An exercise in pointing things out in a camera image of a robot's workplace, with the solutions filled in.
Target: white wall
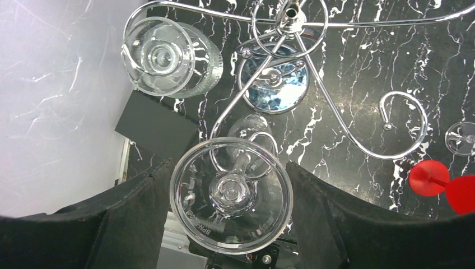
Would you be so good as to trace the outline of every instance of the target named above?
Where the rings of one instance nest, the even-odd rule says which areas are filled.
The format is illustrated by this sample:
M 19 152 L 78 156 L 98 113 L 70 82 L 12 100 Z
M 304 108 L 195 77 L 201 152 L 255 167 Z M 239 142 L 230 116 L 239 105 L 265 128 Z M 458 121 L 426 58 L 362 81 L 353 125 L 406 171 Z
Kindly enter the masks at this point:
M 145 0 L 0 0 L 0 215 L 94 196 L 118 178 L 132 91 L 122 30 Z

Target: metal frame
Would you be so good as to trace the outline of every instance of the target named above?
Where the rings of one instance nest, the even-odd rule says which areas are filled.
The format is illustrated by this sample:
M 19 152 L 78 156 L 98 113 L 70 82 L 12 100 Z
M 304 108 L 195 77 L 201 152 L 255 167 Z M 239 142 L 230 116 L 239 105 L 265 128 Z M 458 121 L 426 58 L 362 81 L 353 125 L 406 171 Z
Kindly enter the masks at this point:
M 404 25 L 424 25 L 424 24 L 434 24 L 437 22 L 444 22 L 444 21 L 449 21 L 453 20 L 455 18 L 460 18 L 463 15 L 466 15 L 472 11 L 475 10 L 475 3 L 470 5 L 469 7 L 458 11 L 456 13 L 452 13 L 446 16 L 440 16 L 440 17 L 432 17 L 432 18 L 415 18 L 415 19 L 410 19 L 410 20 L 393 20 L 393 21 L 375 21 L 375 22 L 347 22 L 347 23 L 342 23 L 342 22 L 329 22 L 328 21 L 328 9 L 327 5 L 325 4 L 324 0 L 319 0 L 320 4 L 322 5 L 323 8 L 323 13 L 324 13 L 324 22 L 306 22 L 305 14 L 303 14 L 301 7 L 305 4 L 306 0 L 278 0 L 279 3 L 281 4 L 281 9 L 279 13 L 277 14 L 275 19 L 267 19 L 267 18 L 257 18 L 257 12 L 259 9 L 259 6 L 262 4 L 263 0 L 260 0 L 255 7 L 253 11 L 252 17 L 244 17 L 244 16 L 239 16 L 239 15 L 234 15 L 234 14 L 229 14 L 229 13 L 223 13 L 223 12 L 218 12 L 214 10 L 208 10 L 205 8 L 200 8 L 200 7 L 195 7 L 191 6 L 188 4 L 182 4 L 182 3 L 177 3 L 177 2 L 171 2 L 171 1 L 153 1 L 153 2 L 148 2 L 144 4 L 143 6 L 139 7 L 136 9 L 130 16 L 129 20 L 126 23 L 125 29 L 124 29 L 124 37 L 127 36 L 127 31 L 132 27 L 134 24 L 135 20 L 138 18 L 138 16 L 150 9 L 150 8 L 155 8 L 155 7 L 172 7 L 172 8 L 179 8 L 182 10 L 188 10 L 192 12 L 198 12 L 204 15 L 210 15 L 214 17 L 219 17 L 219 18 L 224 18 L 228 20 L 235 20 L 235 21 L 242 21 L 242 22 L 247 22 L 252 25 L 252 33 L 253 33 L 253 38 L 249 41 L 246 41 L 242 45 L 240 45 L 238 48 L 240 49 L 240 55 L 243 58 L 249 58 L 252 57 L 252 52 L 250 52 L 248 49 L 246 49 L 244 46 L 248 44 L 254 44 L 257 43 L 259 47 L 264 50 L 267 53 L 267 57 L 264 59 L 262 62 L 261 66 L 257 68 L 255 73 L 251 76 L 249 81 L 240 89 L 238 94 L 232 99 L 231 103 L 227 106 L 227 108 L 221 113 L 219 116 L 218 120 L 216 120 L 216 123 L 214 124 L 213 128 L 211 129 L 210 133 L 210 138 L 216 137 L 216 134 L 219 130 L 219 127 L 221 123 L 224 121 L 226 116 L 229 114 L 229 112 L 233 109 L 233 107 L 236 105 L 236 103 L 244 96 L 244 94 L 247 92 L 247 90 L 253 85 L 254 81 L 261 76 L 262 72 L 266 69 L 269 68 L 269 64 L 271 61 L 274 59 L 285 59 L 285 60 L 290 60 L 290 61 L 295 61 L 298 59 L 303 58 L 303 60 L 306 63 L 306 66 L 310 68 L 310 72 L 313 74 L 314 79 L 316 81 L 316 84 L 318 88 L 322 91 L 328 105 L 330 106 L 331 111 L 337 118 L 338 123 L 342 127 L 344 133 L 348 136 L 350 141 L 354 143 L 363 153 L 377 158 L 377 159 L 382 159 L 382 160 L 396 160 L 396 159 L 401 159 L 402 157 L 410 154 L 412 151 L 417 149 L 420 144 L 422 143 L 424 137 L 427 134 L 427 115 L 421 105 L 421 103 L 412 95 L 401 92 L 401 91 L 391 91 L 380 99 L 379 103 L 379 110 L 381 114 L 381 119 L 383 121 L 383 128 L 385 130 L 389 130 L 392 128 L 392 125 L 389 121 L 388 115 L 386 113 L 384 104 L 385 101 L 388 97 L 398 95 L 403 98 L 408 99 L 410 102 L 412 102 L 421 117 L 421 127 L 419 134 L 415 140 L 415 142 L 412 144 L 410 148 L 407 150 L 400 152 L 398 154 L 394 155 L 381 155 L 374 153 L 367 149 L 365 146 L 363 146 L 357 139 L 356 137 L 351 133 L 349 130 L 348 126 L 344 122 L 340 112 L 338 111 L 335 103 L 333 102 L 327 88 L 323 84 L 322 78 L 319 76 L 311 58 L 310 58 L 310 53 L 314 52 L 319 44 L 322 42 L 324 39 L 327 29 L 328 28 L 364 28 L 364 27 L 391 27 L 391 26 L 404 26 Z M 263 34 L 263 35 L 258 35 L 257 33 L 257 24 L 267 24 L 267 25 L 273 25 L 274 30 Z M 308 30 L 308 27 L 319 27 L 321 34 L 318 38 L 316 36 L 311 35 L 311 39 L 315 40 L 315 43 L 307 49 L 303 40 L 302 36 L 303 33 L 305 33 L 306 29 Z M 262 43 L 262 40 L 265 38 L 269 37 L 276 37 L 277 41 L 272 50 L 269 50 L 264 46 Z M 278 49 L 282 44 L 287 39 L 296 39 L 299 47 L 300 47 L 300 52 L 296 52 L 291 55 L 279 55 L 276 54 Z
M 208 257 L 193 254 L 189 250 L 190 241 L 180 222 L 172 212 L 166 215 L 164 235 L 160 247 L 157 269 L 186 268 L 204 269 Z

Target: glass base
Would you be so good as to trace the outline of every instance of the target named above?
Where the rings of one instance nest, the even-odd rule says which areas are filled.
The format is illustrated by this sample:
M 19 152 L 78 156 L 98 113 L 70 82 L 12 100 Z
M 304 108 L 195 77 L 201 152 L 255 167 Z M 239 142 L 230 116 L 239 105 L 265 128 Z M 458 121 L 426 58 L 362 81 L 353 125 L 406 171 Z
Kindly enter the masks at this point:
M 475 155 L 475 123 L 458 122 L 445 133 L 445 145 L 455 155 Z
M 209 197 L 223 214 L 233 215 L 252 206 L 254 192 L 242 175 L 225 174 L 215 178 L 209 186 Z
M 124 39 L 122 58 L 136 88 L 153 96 L 179 92 L 195 69 L 193 43 L 185 29 L 161 17 L 134 25 Z

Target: curved chrome arm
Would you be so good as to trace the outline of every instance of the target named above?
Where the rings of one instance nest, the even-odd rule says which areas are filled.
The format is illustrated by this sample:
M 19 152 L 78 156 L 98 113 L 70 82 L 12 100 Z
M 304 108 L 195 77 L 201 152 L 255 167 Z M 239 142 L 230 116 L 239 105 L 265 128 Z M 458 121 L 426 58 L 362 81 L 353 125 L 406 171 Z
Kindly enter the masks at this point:
M 461 11 L 448 14 L 445 16 L 432 18 L 412 18 L 409 20 L 394 20 L 394 21 L 366 21 L 366 22 L 330 22 L 329 28 L 365 28 L 365 27 L 393 27 L 393 26 L 407 26 L 407 25 L 421 25 L 421 24 L 435 24 L 438 22 L 450 21 L 455 18 L 460 18 L 475 10 L 475 3 L 464 8 Z M 323 22 L 306 22 L 304 26 L 322 27 Z
M 313 51 L 315 51 L 317 49 L 317 47 L 320 45 L 320 43 L 323 41 L 323 39 L 325 38 L 325 36 L 327 34 L 328 21 L 329 21 L 328 8 L 327 8 L 327 5 L 325 4 L 325 1 L 320 0 L 320 4 L 321 4 L 322 9 L 323 9 L 324 21 L 323 21 L 322 32 L 320 33 L 320 36 L 317 38 L 315 43 L 308 50 L 303 50 L 301 52 L 291 53 L 290 55 L 282 55 L 282 54 L 273 53 L 268 48 L 266 48 L 266 46 L 264 46 L 264 44 L 262 43 L 262 41 L 259 38 L 259 35 L 257 34 L 257 25 L 256 25 L 257 20 L 258 20 L 257 19 L 257 12 L 259 10 L 259 6 L 262 3 L 262 1 L 263 0 L 259 0 L 257 5 L 254 7 L 253 16 L 251 18 L 251 31 L 252 31 L 252 34 L 254 36 L 254 41 L 259 45 L 260 49 L 263 50 L 264 52 L 266 52 L 267 54 L 272 55 L 275 58 L 281 58 L 281 59 L 302 58 L 303 56 L 308 55 L 308 54 L 312 53 Z M 286 0 L 286 1 L 284 1 L 284 4 L 283 4 L 282 8 L 284 8 L 286 5 L 291 4 L 291 2 L 297 2 L 297 0 Z M 295 8 L 296 9 L 292 8 L 292 10 L 294 10 L 294 12 L 297 12 L 296 16 L 298 16 L 298 14 L 301 14 L 301 13 L 303 14 L 303 12 L 301 11 L 300 6 L 298 4 L 295 5 Z M 298 21 L 300 21 L 300 23 L 302 23 L 302 24 L 304 22 L 303 18 L 299 19 L 299 18 L 294 17 L 293 19 L 290 19 L 290 18 L 287 18 L 287 19 L 295 20 L 297 24 L 298 24 Z M 300 26 L 301 25 L 299 24 L 298 27 L 293 28 L 292 31 L 291 31 L 292 34 L 297 35 L 297 33 L 299 32 L 299 29 L 302 29 L 302 28 L 299 28 Z
M 272 49 L 272 52 L 277 52 L 279 48 L 282 46 L 283 42 L 287 38 L 287 34 L 283 34 L 277 43 L 274 45 L 274 48 Z M 262 62 L 262 64 L 256 69 L 254 74 L 251 76 L 249 81 L 244 85 L 244 87 L 234 96 L 234 98 L 231 100 L 231 103 L 226 107 L 226 109 L 221 113 L 219 118 L 216 120 L 215 125 L 211 129 L 211 133 L 209 134 L 209 138 L 212 139 L 216 137 L 216 134 L 218 133 L 218 129 L 221 125 L 221 123 L 224 121 L 226 116 L 229 114 L 231 109 L 238 103 L 238 101 L 243 97 L 243 95 L 246 93 L 246 91 L 252 86 L 253 82 L 256 80 L 258 76 L 262 73 L 262 71 L 269 65 L 269 63 L 272 61 L 272 55 L 268 55 L 265 60 Z
M 239 16 L 239 15 L 234 15 L 234 14 L 229 14 L 229 13 L 218 12 L 214 10 L 208 10 L 201 7 L 191 6 L 189 4 L 157 0 L 157 1 L 152 1 L 152 2 L 148 2 L 144 4 L 143 6 L 139 7 L 131 14 L 124 28 L 124 37 L 126 36 L 126 31 L 133 25 L 137 17 L 143 11 L 149 8 L 154 8 L 154 7 L 173 7 L 173 8 L 179 8 L 182 10 L 188 10 L 192 12 L 199 12 L 204 15 L 216 16 L 216 17 L 235 20 L 235 21 L 242 21 L 242 22 L 248 22 L 248 23 L 252 22 L 251 17 L 244 17 L 244 16 Z M 470 5 L 469 7 L 461 11 L 458 11 L 446 16 L 440 16 L 440 17 L 414 18 L 410 20 L 394 20 L 394 21 L 330 22 L 328 24 L 328 27 L 329 28 L 362 28 L 362 27 L 392 27 L 392 26 L 404 26 L 404 25 L 434 24 L 437 22 L 450 21 L 455 18 L 460 18 L 463 15 L 469 14 L 470 12 L 474 10 L 475 10 L 475 3 L 473 3 L 472 5 Z M 276 21 L 270 18 L 257 18 L 256 23 L 274 25 Z M 306 22 L 304 23 L 304 26 L 323 27 L 324 23 L 323 22 Z
M 278 152 L 278 148 L 277 148 L 277 141 L 276 139 L 268 132 L 255 132 L 253 133 L 250 137 L 249 137 L 249 141 L 251 142 L 254 142 L 254 140 L 258 137 L 258 136 L 265 136 L 267 138 L 270 139 L 271 143 L 272 143 L 272 154 L 277 157 L 277 154 L 279 153 Z
M 296 39 L 297 39 L 297 42 L 298 42 L 299 46 L 301 47 L 301 49 L 305 50 L 305 44 L 304 44 L 304 41 L 302 40 L 302 38 L 300 36 L 296 35 Z M 398 154 L 394 154 L 394 155 L 377 154 L 377 153 L 374 153 L 374 152 L 370 151 L 365 146 L 363 146 L 363 144 L 361 144 L 356 139 L 356 137 L 351 133 L 350 129 L 346 126 L 346 123 L 344 122 L 342 116 L 340 115 L 340 112 L 338 111 L 337 106 L 333 102 L 332 97 L 330 96 L 330 93 L 328 93 L 327 88 L 323 84 L 323 80 L 320 77 L 320 75 L 318 74 L 318 71 L 316 70 L 315 66 L 313 65 L 313 62 L 312 62 L 309 55 L 305 56 L 305 61 L 307 62 L 307 66 L 310 67 L 310 70 L 311 70 L 311 72 L 312 72 L 312 74 L 313 74 L 313 76 L 316 80 L 316 83 L 317 83 L 318 87 L 321 89 L 321 91 L 323 93 L 323 96 L 325 97 L 325 100 L 327 101 L 328 105 L 330 106 L 330 109 L 332 110 L 333 114 L 337 118 L 337 121 L 340 124 L 340 126 L 342 127 L 344 133 L 348 136 L 348 139 L 350 139 L 350 141 L 353 142 L 363 153 L 365 153 L 365 154 L 367 154 L 367 155 L 369 155 L 373 158 L 377 158 L 377 159 L 381 159 L 381 160 L 398 160 L 398 159 L 401 159 L 401 158 L 405 157 L 406 155 L 410 154 L 412 151 L 414 151 L 415 149 L 417 149 L 421 145 L 424 137 L 427 134 L 428 120 L 427 120 L 427 114 L 424 111 L 424 108 L 422 107 L 421 103 L 416 98 L 414 98 L 414 96 L 412 96 L 412 95 L 410 95 L 406 92 L 390 91 L 387 94 L 383 95 L 383 97 L 379 101 L 379 111 L 381 113 L 381 118 L 383 120 L 384 129 L 389 130 L 389 129 L 392 128 L 392 125 L 389 122 L 389 118 L 388 118 L 388 115 L 386 113 L 386 110 L 384 108 L 384 104 L 386 102 L 386 99 L 390 96 L 393 96 L 393 95 L 399 95 L 399 96 L 402 96 L 404 98 L 407 98 L 417 107 L 417 110 L 419 111 L 419 115 L 421 116 L 421 129 L 419 130 L 419 135 L 417 136 L 416 141 L 407 150 L 405 150 L 403 152 L 400 152 Z
M 315 31 L 311 28 L 304 28 L 304 30 L 302 31 L 302 33 L 300 33 L 300 35 L 303 38 L 313 40 L 314 42 L 316 42 L 318 40 L 318 38 L 320 37 L 320 34 L 317 31 Z M 279 37 L 276 30 L 271 30 L 267 33 L 259 35 L 258 39 L 266 39 L 266 38 L 271 38 L 271 37 Z M 239 52 L 240 49 L 246 47 L 247 45 L 251 45 L 251 44 L 254 44 L 254 43 L 255 43 L 255 38 L 251 38 L 249 40 L 246 40 L 246 41 L 242 42 L 241 44 L 239 44 L 237 46 L 236 51 Z

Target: glass rim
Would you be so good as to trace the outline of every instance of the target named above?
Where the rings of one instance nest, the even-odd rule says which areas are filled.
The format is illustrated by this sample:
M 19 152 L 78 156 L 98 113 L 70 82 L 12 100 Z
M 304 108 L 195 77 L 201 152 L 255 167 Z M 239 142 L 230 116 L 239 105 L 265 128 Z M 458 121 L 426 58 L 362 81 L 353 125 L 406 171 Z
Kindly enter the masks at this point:
M 467 124 L 467 125 L 472 125 L 473 127 L 475 127 L 475 123 L 473 122 L 469 122 L 469 121 L 466 121 L 466 120 L 462 120 L 460 122 L 456 122 L 454 124 L 452 124 L 448 129 L 447 131 L 445 131 L 445 146 L 447 147 L 447 149 L 452 152 L 452 154 L 454 155 L 458 155 L 458 156 L 473 156 L 475 155 L 475 152 L 468 152 L 468 153 L 461 153 L 461 152 L 458 152 L 456 149 L 454 149 L 452 147 L 452 145 L 450 144 L 450 139 L 449 139 L 449 134 L 451 131 L 453 131 L 453 129 L 456 128 L 456 126 L 460 126 L 462 127 L 462 125 L 464 124 Z
M 278 229 L 273 229 L 270 233 L 267 233 L 266 235 L 258 238 L 257 240 L 243 244 L 218 242 L 204 236 L 202 233 L 199 232 L 197 228 L 193 226 L 190 221 L 188 221 L 186 213 L 183 210 L 179 209 L 182 208 L 181 199 L 176 199 L 177 197 L 180 197 L 180 189 L 178 184 L 180 184 L 183 173 L 185 172 L 184 168 L 187 168 L 192 163 L 192 161 L 194 161 L 195 157 L 206 154 L 210 150 L 215 150 L 222 147 L 235 146 L 236 143 L 238 143 L 241 147 L 244 147 L 245 150 L 261 157 L 269 166 L 274 167 L 274 171 L 278 175 L 280 175 L 280 177 L 278 176 L 277 179 L 281 184 L 283 201 L 287 201 L 288 204 L 285 210 L 280 214 L 279 218 L 277 218 L 277 222 L 273 225 L 275 227 L 278 227 Z M 293 205 L 294 193 L 292 190 L 292 184 L 283 165 L 277 160 L 274 155 L 272 155 L 265 148 L 254 142 L 242 138 L 217 137 L 199 143 L 183 155 L 183 157 L 176 164 L 171 176 L 170 206 L 172 212 L 182 225 L 186 234 L 193 238 L 195 242 L 197 242 L 199 245 L 223 254 L 245 254 L 258 251 L 270 245 L 285 230 L 286 225 L 290 221 Z
M 183 34 L 183 36 L 185 37 L 186 39 L 186 42 L 187 42 L 187 46 L 189 48 L 189 55 L 190 55 L 190 60 L 189 60 L 189 69 L 191 70 L 187 76 L 185 77 L 185 79 L 183 80 L 182 83 L 180 83 L 179 87 L 177 86 L 176 89 L 174 90 L 171 90 L 171 91 L 167 91 L 165 93 L 156 93 L 156 92 L 152 92 L 152 91 L 147 91 L 147 90 L 144 90 L 140 87 L 137 87 L 139 90 L 145 92 L 146 94 L 149 94 L 149 95 L 152 95 L 152 96 L 168 96 L 168 95 L 172 95 L 172 94 L 176 94 L 177 92 L 179 92 L 181 89 L 183 89 L 183 87 L 186 86 L 186 84 L 191 80 L 192 78 L 192 75 L 193 75 L 193 70 L 195 69 L 195 54 L 194 54 L 194 50 L 193 50 L 193 42 L 191 40 L 191 37 L 188 35 L 188 33 L 186 32 L 185 28 L 183 28 L 181 25 L 179 25 L 177 22 L 169 19 L 169 18 L 165 18 L 165 17 L 159 17 L 159 16 L 152 16 L 152 17 L 146 17 L 140 21 L 138 21 L 137 23 L 133 24 L 130 26 L 129 29 L 125 29 L 125 32 L 127 33 L 127 35 L 125 36 L 124 40 L 122 40 L 122 47 L 121 47 L 121 54 L 122 54 L 122 61 L 124 62 L 124 67 L 125 67 L 125 70 L 127 72 L 127 74 L 129 76 L 131 76 L 131 74 L 128 72 L 128 68 L 127 68 L 127 64 L 125 63 L 125 59 L 127 59 L 130 64 L 137 70 L 139 70 L 141 73 L 143 73 L 144 75 L 149 75 L 149 76 L 164 76 L 163 74 L 161 74 L 160 72 L 150 72 L 150 71 L 147 71 L 145 69 L 143 69 L 143 67 L 138 64 L 135 59 L 132 58 L 132 56 L 130 55 L 130 51 L 129 51 L 129 47 L 127 45 L 127 41 L 131 38 L 132 36 L 132 33 L 133 33 L 133 30 L 135 30 L 135 28 L 141 24 L 141 23 L 144 23 L 144 22 L 147 22 L 147 21 L 162 21 L 162 22 L 165 22 L 165 23 L 168 23 L 170 24 L 171 26 L 174 26 L 176 27 L 179 32 L 181 34 Z

